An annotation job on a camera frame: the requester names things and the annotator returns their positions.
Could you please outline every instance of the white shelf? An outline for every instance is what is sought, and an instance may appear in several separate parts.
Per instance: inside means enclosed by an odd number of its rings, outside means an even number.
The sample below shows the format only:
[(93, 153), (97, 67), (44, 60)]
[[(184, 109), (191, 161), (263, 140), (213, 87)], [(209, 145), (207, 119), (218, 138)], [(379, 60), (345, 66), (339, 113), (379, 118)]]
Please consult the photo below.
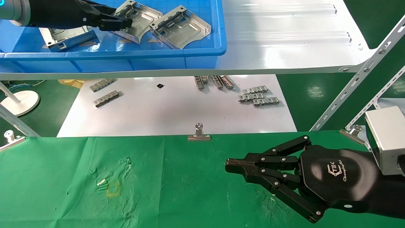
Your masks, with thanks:
[(216, 69), (1, 74), (2, 80), (357, 72), (374, 53), (343, 0), (223, 0), (228, 48)]
[[(236, 87), (218, 90), (210, 80), (199, 91), (194, 77), (123, 78), (94, 93), (84, 83), (58, 137), (159, 136), (195, 133), (202, 123), (205, 134), (267, 133), (296, 131), (275, 75), (230, 76)], [(159, 89), (156, 85), (165, 85)], [(279, 105), (253, 107), (239, 103), (242, 89), (266, 85), (267, 97), (278, 97)], [(93, 101), (112, 92), (124, 95), (96, 108)]]

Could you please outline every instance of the metal bracket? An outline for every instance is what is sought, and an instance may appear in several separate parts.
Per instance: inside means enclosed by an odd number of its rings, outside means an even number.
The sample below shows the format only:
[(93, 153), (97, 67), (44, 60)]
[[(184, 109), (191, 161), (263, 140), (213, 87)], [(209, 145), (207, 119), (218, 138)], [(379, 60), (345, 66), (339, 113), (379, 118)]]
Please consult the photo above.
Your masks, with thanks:
[(346, 101), (346, 99), (353, 93), (353, 91), (359, 86), (359, 84), (370, 74), (375, 66), (384, 58), (384, 56), (396, 45), (396, 43), (405, 34), (404, 25), (405, 15), (391, 30), (388, 36), (382, 41), (382, 43), (375, 49), (375, 53), (372, 57), (366, 61), (364, 66), (354, 77), (349, 81), (345, 88), (339, 93), (335, 100), (330, 104), (328, 109), (322, 114), (322, 116), (312, 126), (310, 131), (319, 131), (322, 126), (330, 119), (330, 117), (336, 112), (337, 109)]
[(203, 135), (203, 124), (196, 124), (196, 134), (187, 137), (188, 141), (211, 141), (211, 136)]
[(113, 33), (140, 44), (143, 35), (150, 30), (149, 25), (161, 18), (163, 13), (133, 0), (127, 0), (117, 8), (114, 16), (132, 19), (132, 25)]
[(374, 105), (375, 109), (380, 109), (378, 105), (378, 98), (387, 91), (388, 88), (392, 86), (392, 84), (399, 79), (405, 73), (405, 66), (403, 66), (392, 78), (391, 80), (385, 84), (385, 86), (364, 106), (364, 108), (356, 114), (356, 116), (346, 125), (345, 129), (350, 130), (350, 127), (370, 108), (370, 106)]
[(211, 33), (211, 25), (181, 5), (151, 23), (150, 28), (157, 38), (173, 49), (183, 49)]
[(60, 52), (97, 38), (96, 33), (89, 31), (87, 26), (72, 29), (39, 28), (39, 31), (51, 52)]
[(17, 136), (17, 138), (15, 138), (14, 132), (12, 130), (6, 131), (4, 133), (4, 137), (7, 139), (7, 144), (0, 147), (0, 151), (4, 151), (10, 147), (13, 147), (25, 141), (25, 137)]

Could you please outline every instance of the silver sheet metal part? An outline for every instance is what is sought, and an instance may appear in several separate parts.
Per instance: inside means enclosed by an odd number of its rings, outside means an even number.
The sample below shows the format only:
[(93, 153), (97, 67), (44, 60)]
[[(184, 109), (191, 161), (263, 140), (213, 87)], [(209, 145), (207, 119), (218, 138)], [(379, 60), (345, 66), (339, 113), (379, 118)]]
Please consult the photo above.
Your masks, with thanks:
[(39, 28), (39, 31), (51, 52), (60, 52), (97, 38), (96, 33), (89, 31), (87, 26), (72, 29)]
[(227, 76), (227, 75), (221, 75), (221, 80), (222, 83), (225, 85), (225, 87), (229, 90), (232, 90), (234, 87), (234, 84), (232, 80)]
[(194, 80), (196, 81), (196, 86), (199, 90), (204, 89), (203, 79), (202, 76), (194, 76)]
[(253, 93), (253, 94), (243, 94), (238, 96), (238, 101), (243, 103), (243, 102), (249, 102), (255, 99), (264, 99), (264, 95), (262, 93)]
[(150, 28), (157, 38), (172, 49), (183, 49), (211, 33), (211, 25), (181, 5), (151, 23)]
[(201, 79), (204, 84), (208, 83), (208, 76), (201, 76)]
[(113, 15), (132, 19), (131, 27), (113, 33), (140, 44), (143, 35), (150, 30), (149, 25), (161, 18), (163, 13), (138, 2), (127, 0), (117, 8)]
[(219, 90), (223, 88), (224, 84), (222, 83), (219, 75), (211, 75), (211, 79)]
[(279, 103), (280, 103), (280, 101), (278, 100), (277, 97), (269, 97), (269, 98), (265, 97), (265, 98), (253, 100), (254, 107), (266, 106), (266, 105), (278, 105)]
[(99, 107), (107, 104), (108, 102), (115, 100), (116, 98), (118, 98), (120, 96), (121, 96), (121, 93), (114, 90), (113, 92), (93, 101), (93, 103), (96, 106), (96, 108), (99, 108)]
[(103, 80), (101, 80), (101, 81), (95, 83), (94, 85), (90, 86), (90, 90), (93, 91), (93, 92), (97, 92), (97, 91), (99, 91), (100, 89), (102, 89), (102, 88), (104, 88), (104, 87), (110, 85), (111, 83), (113, 83), (113, 82), (115, 82), (115, 81), (117, 81), (116, 78), (106, 78), (106, 79), (103, 79)]
[(269, 89), (266, 86), (256, 86), (249, 89), (242, 90), (243, 94), (251, 94), (257, 92), (267, 92)]

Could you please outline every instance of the white lamp base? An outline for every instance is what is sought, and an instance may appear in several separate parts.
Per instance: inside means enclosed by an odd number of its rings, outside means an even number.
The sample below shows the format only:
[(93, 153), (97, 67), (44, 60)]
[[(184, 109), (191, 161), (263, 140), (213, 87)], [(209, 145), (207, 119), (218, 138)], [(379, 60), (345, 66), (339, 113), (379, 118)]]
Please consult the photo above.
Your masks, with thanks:
[(21, 116), (28, 113), (39, 103), (39, 95), (34, 91), (20, 91), (14, 93), (21, 102), (15, 103), (10, 97), (5, 98), (1, 105), (4, 106), (15, 116)]

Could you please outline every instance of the robotic hand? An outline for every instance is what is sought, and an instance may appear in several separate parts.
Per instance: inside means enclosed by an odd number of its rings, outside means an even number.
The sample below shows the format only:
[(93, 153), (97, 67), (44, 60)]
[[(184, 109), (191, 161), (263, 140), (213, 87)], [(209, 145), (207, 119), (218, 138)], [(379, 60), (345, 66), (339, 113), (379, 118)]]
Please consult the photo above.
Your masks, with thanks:
[[(303, 149), (299, 158), (289, 156)], [(312, 223), (328, 208), (405, 219), (405, 177), (383, 175), (371, 152), (326, 149), (301, 136), (264, 153), (228, 159), (225, 169), (262, 185)]]
[(132, 19), (111, 16), (115, 8), (89, 0), (0, 0), (0, 19), (17, 26), (71, 29), (99, 27), (118, 31), (132, 25)]

